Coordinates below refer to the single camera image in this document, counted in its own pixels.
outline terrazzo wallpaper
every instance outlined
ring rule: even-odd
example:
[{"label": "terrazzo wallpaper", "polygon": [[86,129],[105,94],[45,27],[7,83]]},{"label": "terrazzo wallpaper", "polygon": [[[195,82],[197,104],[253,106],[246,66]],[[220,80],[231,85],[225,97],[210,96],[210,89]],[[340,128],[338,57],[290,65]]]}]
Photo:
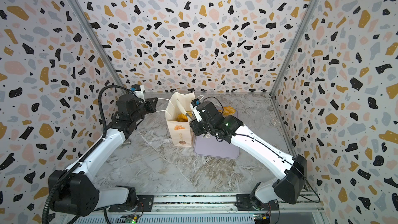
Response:
[{"label": "terrazzo wallpaper", "polygon": [[126,84],[266,92],[310,0],[78,0]]},{"label": "terrazzo wallpaper", "polygon": [[275,100],[331,223],[398,223],[397,0],[320,0]]},{"label": "terrazzo wallpaper", "polygon": [[2,1],[0,223],[41,223],[48,176],[100,137],[97,92],[113,81],[66,0]]}]

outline paper bag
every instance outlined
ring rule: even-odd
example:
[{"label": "paper bag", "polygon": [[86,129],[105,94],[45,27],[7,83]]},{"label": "paper bag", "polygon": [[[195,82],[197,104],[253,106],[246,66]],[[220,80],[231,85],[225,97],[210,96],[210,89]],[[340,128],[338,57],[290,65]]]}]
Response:
[{"label": "paper bag", "polygon": [[192,147],[193,131],[189,127],[189,122],[178,122],[177,116],[182,113],[177,107],[177,100],[184,107],[185,111],[191,111],[190,104],[195,99],[194,93],[181,94],[175,92],[170,98],[169,104],[165,111],[167,127],[169,128],[170,135],[174,146]]}]

